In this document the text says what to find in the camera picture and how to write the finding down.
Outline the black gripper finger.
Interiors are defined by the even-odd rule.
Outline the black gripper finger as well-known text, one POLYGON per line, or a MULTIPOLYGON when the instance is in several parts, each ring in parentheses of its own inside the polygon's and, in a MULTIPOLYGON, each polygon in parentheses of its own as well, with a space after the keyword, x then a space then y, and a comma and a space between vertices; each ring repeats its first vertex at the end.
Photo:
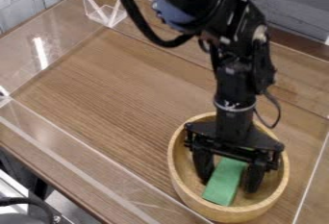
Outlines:
POLYGON ((192 161, 196 175, 204 184, 214 172, 214 154, 204 148, 192 149, 192 161))
POLYGON ((255 161, 246 169, 244 192, 254 193, 262 183, 266 172, 266 165, 262 161, 255 161))

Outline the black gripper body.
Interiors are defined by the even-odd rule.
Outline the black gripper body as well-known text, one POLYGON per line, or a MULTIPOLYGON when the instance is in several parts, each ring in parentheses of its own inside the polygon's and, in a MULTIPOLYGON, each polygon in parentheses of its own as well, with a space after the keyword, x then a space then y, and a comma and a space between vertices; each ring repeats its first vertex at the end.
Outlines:
POLYGON ((244 134, 239 131, 222 131, 219 135, 214 121, 187 122, 183 129, 183 144, 191 153, 193 148, 204 148, 214 156, 246 162, 247 165, 255 161, 264 162, 266 172, 279 168, 283 144, 254 125, 250 125, 244 134))

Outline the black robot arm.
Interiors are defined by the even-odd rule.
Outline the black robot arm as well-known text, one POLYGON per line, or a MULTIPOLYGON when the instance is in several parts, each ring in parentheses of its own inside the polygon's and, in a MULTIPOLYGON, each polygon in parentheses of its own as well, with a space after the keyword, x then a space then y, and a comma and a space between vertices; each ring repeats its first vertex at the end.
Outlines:
POLYGON ((211 56, 215 119, 183 125, 198 177, 210 180, 215 155, 246 162, 244 191, 252 193, 264 173, 279 167, 283 150, 252 123, 256 97, 276 72, 266 17, 250 0, 153 0, 153 10, 172 29, 198 37, 211 56))

